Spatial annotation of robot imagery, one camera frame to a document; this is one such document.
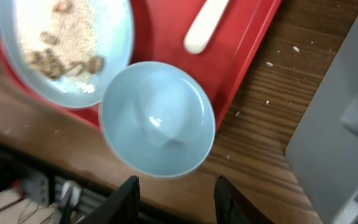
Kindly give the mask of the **peanut scraps on plate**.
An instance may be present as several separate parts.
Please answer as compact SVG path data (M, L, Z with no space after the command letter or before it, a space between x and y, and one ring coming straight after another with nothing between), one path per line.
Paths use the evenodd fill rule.
M16 34L24 62L51 80L87 78L104 65L91 1L17 1Z

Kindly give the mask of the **light blue bowl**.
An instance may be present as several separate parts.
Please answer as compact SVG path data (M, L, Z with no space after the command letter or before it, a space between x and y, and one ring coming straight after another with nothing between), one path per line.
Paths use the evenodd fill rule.
M171 179L196 170L211 151L216 120L203 88L162 62L139 62L113 78L99 125L115 155L142 174Z

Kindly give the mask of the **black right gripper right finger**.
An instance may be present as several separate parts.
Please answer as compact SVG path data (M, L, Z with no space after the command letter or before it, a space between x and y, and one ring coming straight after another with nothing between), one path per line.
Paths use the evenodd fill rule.
M214 202L217 224L274 224L222 175L215 182Z

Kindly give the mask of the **grey dishwasher rack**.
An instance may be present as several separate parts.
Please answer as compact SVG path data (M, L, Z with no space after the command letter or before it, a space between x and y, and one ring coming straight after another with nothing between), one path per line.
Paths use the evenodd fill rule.
M324 223L358 223L358 16L288 143L286 159Z

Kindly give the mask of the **white plastic spoon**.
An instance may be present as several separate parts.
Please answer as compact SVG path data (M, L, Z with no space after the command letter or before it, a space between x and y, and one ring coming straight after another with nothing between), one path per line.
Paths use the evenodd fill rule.
M192 22L183 44L191 54L200 54L211 40L229 0L206 0Z

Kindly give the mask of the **light blue plate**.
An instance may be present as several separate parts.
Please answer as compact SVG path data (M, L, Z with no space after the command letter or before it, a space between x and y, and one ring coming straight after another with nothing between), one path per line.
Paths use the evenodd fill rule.
M0 0L0 46L34 93L64 108L88 108L129 65L132 5L128 0Z

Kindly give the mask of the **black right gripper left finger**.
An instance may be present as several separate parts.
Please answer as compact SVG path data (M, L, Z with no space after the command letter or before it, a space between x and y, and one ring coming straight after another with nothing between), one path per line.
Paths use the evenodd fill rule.
M96 210L78 224L133 224L138 221L139 177L129 177Z

